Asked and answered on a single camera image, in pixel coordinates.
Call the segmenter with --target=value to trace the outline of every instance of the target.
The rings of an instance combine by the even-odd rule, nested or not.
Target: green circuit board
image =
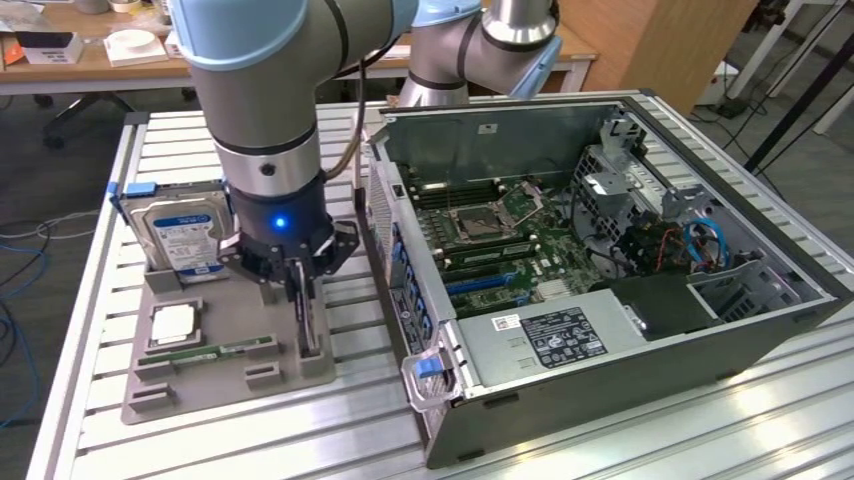
[[[568,195],[555,193],[522,181],[492,202],[416,210],[458,318],[586,293],[603,279],[568,228]],[[496,277],[506,283],[464,291]]]

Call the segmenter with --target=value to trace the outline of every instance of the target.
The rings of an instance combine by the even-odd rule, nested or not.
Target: blue cable
[[[39,371],[36,370],[36,361],[32,357],[32,352],[29,350],[29,343],[27,343],[27,337],[24,336],[24,332],[21,331],[20,328],[17,328],[17,324],[12,323],[9,319],[0,317],[0,323],[3,323],[12,330],[12,333],[17,335],[19,338],[21,339],[21,345],[24,346],[24,356],[27,357],[29,374],[32,375],[32,395],[29,397],[29,400],[21,407],[21,409],[17,412],[15,412],[15,414],[3,423],[0,423],[0,430],[3,430],[15,420],[17,420],[24,415],[24,413],[27,413],[27,410],[29,410],[36,404],[36,402],[39,401],[40,379],[39,379]]]
[[[694,242],[693,242],[694,239],[691,238],[691,227],[694,225],[702,225],[705,227],[709,227],[711,231],[715,233],[715,237],[718,237],[718,248],[721,249],[721,258],[723,258],[723,266],[726,268],[730,268],[730,261],[731,261],[730,250],[727,249],[727,246],[726,246],[726,238],[723,238],[723,230],[721,229],[721,226],[709,218],[698,218],[695,220],[691,220],[685,225],[685,230],[683,230],[685,244],[689,246],[687,251],[689,251],[689,254],[691,255],[691,258],[697,263],[705,263],[703,257],[699,255],[699,252],[694,247]]]
[[[39,278],[41,278],[41,275],[44,275],[44,272],[48,268],[48,257],[41,250],[32,250],[29,248],[15,248],[3,244],[0,244],[0,249],[8,250],[9,252],[16,252],[16,253],[29,253],[31,255],[36,255],[41,259],[41,268],[39,268],[39,272],[36,273],[36,275],[29,280],[27,280],[27,282],[24,282],[24,284],[20,287],[17,287],[15,290],[12,290],[9,293],[0,294],[0,300],[8,300],[16,295],[20,295],[20,293],[27,288],[29,288],[29,286],[33,283],[36,283]]]

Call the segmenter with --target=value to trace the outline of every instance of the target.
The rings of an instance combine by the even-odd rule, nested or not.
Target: white box
[[[67,65],[80,60],[83,40],[76,33],[19,32],[17,41],[33,65]]]
[[[715,74],[711,77],[703,95],[697,100],[697,105],[717,105],[723,100],[727,88],[738,78],[738,69],[726,62],[721,62]]]
[[[177,48],[177,33],[175,32],[175,30],[172,30],[169,32],[169,36],[165,37],[165,53],[169,56],[169,58],[184,58],[184,56],[181,55],[181,50],[180,48]]]
[[[125,45],[117,41],[119,39],[129,39],[132,43]],[[151,32],[141,30],[121,30],[113,33],[104,39],[104,48],[109,65],[113,67],[161,62],[169,59],[160,39]]]

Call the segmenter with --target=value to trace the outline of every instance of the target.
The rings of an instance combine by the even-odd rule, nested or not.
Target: floor
[[[730,52],[730,60],[743,64],[755,50],[761,36],[742,35]],[[758,78],[769,71],[774,61],[791,51],[794,43],[782,39],[773,58],[759,70]],[[785,114],[798,92],[815,77],[826,59],[811,56],[791,82],[783,96],[765,103],[767,115],[757,115],[739,136],[739,143],[753,152],[777,121]],[[811,106],[803,119],[793,128],[790,138],[823,111],[854,81],[854,73],[843,71]],[[762,88],[754,91],[761,98]],[[193,110],[199,106],[183,101],[177,90],[157,90],[123,95],[137,109],[145,111]],[[332,98],[334,92],[322,97]],[[39,109],[29,97],[15,99],[9,108],[0,111],[0,234],[11,234],[35,227],[28,220],[44,221],[72,212],[87,211],[100,205],[108,170],[121,130],[121,113],[108,104],[96,105],[72,122],[65,131],[65,149],[48,151],[41,146],[40,127],[73,97],[55,96],[56,107]],[[715,115],[706,109],[697,114],[706,119]],[[746,116],[721,124],[735,131]],[[699,128],[719,144],[729,136],[718,124],[698,123]],[[827,136],[807,133],[779,162],[767,171],[790,204],[849,251],[854,252],[854,109],[842,116]],[[745,160],[733,146],[730,154]],[[91,229],[93,217],[64,222],[56,235]],[[40,239],[7,240],[16,248],[39,248]],[[47,391],[63,346],[67,321],[73,307],[80,275],[89,248],[88,237],[56,240],[49,245],[49,264],[44,277],[25,292],[7,302],[29,340],[36,367],[41,376],[43,394],[35,408],[23,417],[31,425],[0,430],[0,471],[3,478],[23,478],[37,434]],[[0,250],[0,278],[13,272],[28,260],[27,255]],[[16,285],[3,287],[4,293]],[[27,403],[31,397],[31,376],[19,349],[0,369],[0,422]]]

